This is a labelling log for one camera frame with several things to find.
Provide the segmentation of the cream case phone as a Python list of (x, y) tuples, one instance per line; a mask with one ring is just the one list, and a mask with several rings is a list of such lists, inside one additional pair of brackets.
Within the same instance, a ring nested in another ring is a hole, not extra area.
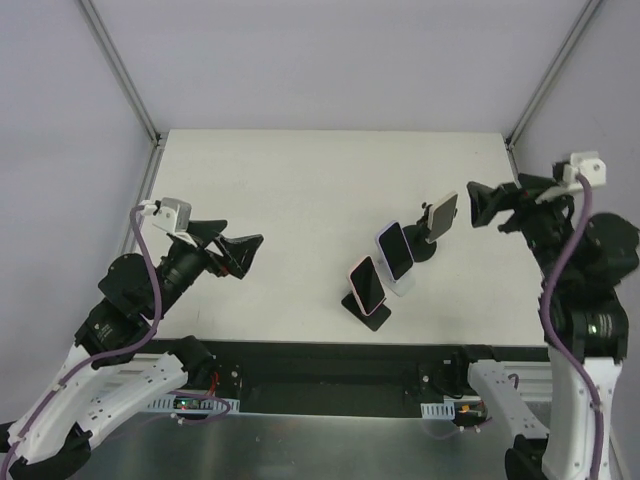
[(436, 242), (451, 229), (457, 214), (457, 200), (458, 193), (452, 191), (431, 206), (427, 221), (428, 243)]

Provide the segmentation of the black round-base clamp stand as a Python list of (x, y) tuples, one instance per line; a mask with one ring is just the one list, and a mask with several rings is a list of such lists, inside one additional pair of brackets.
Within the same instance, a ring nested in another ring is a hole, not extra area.
[(422, 207), (422, 216), (413, 225), (403, 228), (415, 263), (425, 262), (435, 254), (437, 239), (443, 234), (442, 208), (426, 203)]

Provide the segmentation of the purple case phone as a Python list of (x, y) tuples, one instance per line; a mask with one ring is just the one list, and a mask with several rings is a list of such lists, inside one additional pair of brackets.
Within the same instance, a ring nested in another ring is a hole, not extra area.
[(400, 280), (414, 265), (404, 231), (398, 221), (385, 226), (375, 239), (378, 250), (393, 282)]

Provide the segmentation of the white folding phone stand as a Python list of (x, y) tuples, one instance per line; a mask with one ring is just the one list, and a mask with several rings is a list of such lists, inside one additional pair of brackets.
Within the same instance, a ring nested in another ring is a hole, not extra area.
[(394, 280), (383, 259), (377, 261), (378, 273), (383, 284), (396, 296), (406, 296), (416, 285), (413, 271), (409, 270), (399, 280)]

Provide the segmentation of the pink case phone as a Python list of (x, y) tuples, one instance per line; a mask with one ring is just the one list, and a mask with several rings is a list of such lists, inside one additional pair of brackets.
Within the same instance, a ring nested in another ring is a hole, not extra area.
[(365, 256), (348, 273), (356, 304), (364, 316), (371, 316), (386, 300), (384, 287), (371, 256)]

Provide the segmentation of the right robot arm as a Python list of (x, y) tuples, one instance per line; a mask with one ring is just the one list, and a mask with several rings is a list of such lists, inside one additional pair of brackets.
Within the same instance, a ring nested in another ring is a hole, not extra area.
[(507, 441), (510, 479), (606, 479), (613, 396), (628, 350), (629, 318), (616, 287), (639, 265), (639, 231), (594, 213), (584, 174), (561, 183), (531, 175), (495, 188), (467, 186), (471, 223), (500, 212), (524, 237), (542, 274), (539, 317), (552, 372), (551, 419), (541, 424), (486, 346), (467, 347), (452, 387), (480, 397)]

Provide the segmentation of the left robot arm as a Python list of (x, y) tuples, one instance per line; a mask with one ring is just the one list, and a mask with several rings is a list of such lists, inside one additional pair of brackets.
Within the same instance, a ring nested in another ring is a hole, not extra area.
[(4, 479), (68, 479), (114, 430), (158, 397), (199, 389), (218, 378), (203, 342), (174, 341), (137, 377), (107, 392), (108, 380), (155, 336), (168, 310), (203, 273), (242, 279), (264, 241), (228, 238), (224, 220), (191, 221), (170, 232), (171, 246), (153, 264), (144, 243), (118, 257), (101, 280), (103, 299), (75, 334), (63, 366), (36, 403), (1, 427)]

